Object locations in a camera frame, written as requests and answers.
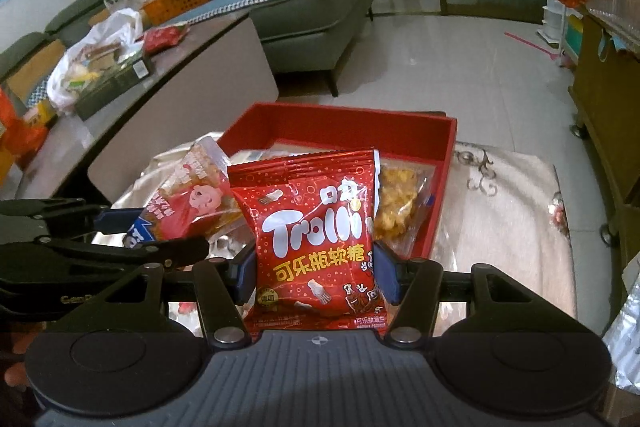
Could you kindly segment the red Trolli candy bag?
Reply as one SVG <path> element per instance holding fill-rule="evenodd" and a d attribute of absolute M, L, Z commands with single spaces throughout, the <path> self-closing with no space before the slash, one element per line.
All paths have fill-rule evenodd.
<path fill-rule="evenodd" d="M 343 150 L 244 162 L 228 170 L 253 230 L 255 303 L 246 325 L 267 329 L 387 329 L 374 280 L 380 156 Z"/>

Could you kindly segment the dark green long box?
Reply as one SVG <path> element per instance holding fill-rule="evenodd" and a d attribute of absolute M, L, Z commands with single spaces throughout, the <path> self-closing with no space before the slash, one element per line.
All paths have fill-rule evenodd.
<path fill-rule="evenodd" d="M 82 90 L 75 102 L 74 112 L 81 120 L 87 120 L 119 95 L 148 78 L 152 72 L 151 57 L 140 51 L 126 61 L 107 69 L 98 80 L 94 80 L 89 87 Z"/>

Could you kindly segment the red rectangular storage box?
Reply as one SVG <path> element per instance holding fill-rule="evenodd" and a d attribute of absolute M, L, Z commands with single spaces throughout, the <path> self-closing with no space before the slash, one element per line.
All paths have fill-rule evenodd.
<path fill-rule="evenodd" d="M 268 150 L 274 144 L 318 150 L 375 148 L 383 156 L 435 167 L 434 200 L 412 254 L 431 256 L 446 191 L 458 121 L 441 113 L 291 103 L 250 106 L 217 140 L 229 156 L 240 150 Z"/>

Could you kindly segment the grey sofa ottoman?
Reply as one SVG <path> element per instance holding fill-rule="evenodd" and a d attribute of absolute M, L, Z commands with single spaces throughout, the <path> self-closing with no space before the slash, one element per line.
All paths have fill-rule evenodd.
<path fill-rule="evenodd" d="M 372 20 L 373 0 L 210 0 L 167 21 L 196 24 L 247 11 L 271 70 L 277 75 L 323 72 L 337 96 L 334 70 L 345 50 Z"/>

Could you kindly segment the white plastic bag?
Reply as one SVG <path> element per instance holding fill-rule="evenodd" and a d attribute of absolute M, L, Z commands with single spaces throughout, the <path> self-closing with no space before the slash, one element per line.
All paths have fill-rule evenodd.
<path fill-rule="evenodd" d="M 139 11 L 121 9 L 91 27 L 88 34 L 65 51 L 47 81 L 47 96 L 59 112 L 70 112 L 89 84 L 100 78 L 105 67 L 96 61 L 108 54 L 130 54 L 143 34 Z"/>

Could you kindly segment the wooden cabinet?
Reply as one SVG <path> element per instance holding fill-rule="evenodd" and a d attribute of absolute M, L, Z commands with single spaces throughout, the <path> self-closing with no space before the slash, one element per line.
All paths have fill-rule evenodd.
<path fill-rule="evenodd" d="M 582 27 L 568 92 L 608 179 L 615 208 L 608 233 L 620 240 L 626 265 L 639 252 L 639 57 L 616 49 L 595 17 L 585 15 Z"/>

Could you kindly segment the small red packet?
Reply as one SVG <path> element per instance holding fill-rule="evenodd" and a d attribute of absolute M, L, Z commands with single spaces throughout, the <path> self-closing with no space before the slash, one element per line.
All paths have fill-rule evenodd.
<path fill-rule="evenodd" d="M 178 46 L 189 31 L 187 23 L 149 29 L 143 36 L 143 52 L 155 55 Z"/>

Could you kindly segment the floral table cloth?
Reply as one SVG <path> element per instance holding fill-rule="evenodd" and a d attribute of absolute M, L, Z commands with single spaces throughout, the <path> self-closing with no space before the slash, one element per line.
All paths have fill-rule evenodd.
<path fill-rule="evenodd" d="M 432 257 L 448 271 L 493 265 L 576 317 L 574 260 L 559 179 L 537 156 L 457 143 Z"/>

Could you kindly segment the grey coffee table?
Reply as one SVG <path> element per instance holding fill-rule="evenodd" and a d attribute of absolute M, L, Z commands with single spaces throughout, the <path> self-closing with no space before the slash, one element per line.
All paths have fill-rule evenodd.
<path fill-rule="evenodd" d="M 279 95 L 245 12 L 191 26 L 152 63 L 150 77 L 89 119 L 58 118 L 26 170 L 11 171 L 2 198 L 115 202 L 155 155 L 224 131 L 254 103 Z"/>

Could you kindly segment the orange plastic bag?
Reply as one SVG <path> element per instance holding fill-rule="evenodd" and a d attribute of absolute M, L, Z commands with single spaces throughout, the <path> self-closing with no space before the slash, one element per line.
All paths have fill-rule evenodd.
<path fill-rule="evenodd" d="M 1 184 L 6 183 L 12 167 L 25 170 L 34 160 L 47 139 L 48 124 L 54 116 L 48 101 L 38 102 L 20 116 L 9 95 L 1 91 Z"/>

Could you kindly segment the silver foil bag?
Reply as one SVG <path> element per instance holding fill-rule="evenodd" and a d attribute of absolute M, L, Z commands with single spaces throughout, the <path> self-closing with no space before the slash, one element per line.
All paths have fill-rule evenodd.
<path fill-rule="evenodd" d="M 613 383 L 639 394 L 639 279 L 634 281 L 620 313 L 603 336 L 614 366 Z"/>

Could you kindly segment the orange plastic basket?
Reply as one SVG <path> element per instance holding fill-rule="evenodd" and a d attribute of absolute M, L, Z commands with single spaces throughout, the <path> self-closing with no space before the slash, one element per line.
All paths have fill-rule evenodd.
<path fill-rule="evenodd" d="M 150 24 L 158 26 L 207 2 L 209 0 L 153 0 L 143 5 L 142 10 Z"/>

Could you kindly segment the clear bag yellow cookies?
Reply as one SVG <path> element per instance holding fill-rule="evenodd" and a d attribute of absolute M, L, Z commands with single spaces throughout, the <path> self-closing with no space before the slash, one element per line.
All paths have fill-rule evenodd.
<path fill-rule="evenodd" d="M 409 259 L 423 223 L 431 212 L 436 167 L 424 162 L 383 157 L 378 176 L 378 210 L 373 235 Z"/>

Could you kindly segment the blue red snack bag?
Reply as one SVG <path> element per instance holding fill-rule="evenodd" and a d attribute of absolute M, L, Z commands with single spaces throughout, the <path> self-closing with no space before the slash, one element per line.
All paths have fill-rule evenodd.
<path fill-rule="evenodd" d="M 233 230 L 242 218 L 228 180 L 229 157 L 213 135 L 196 140 L 134 220 L 124 246 Z"/>

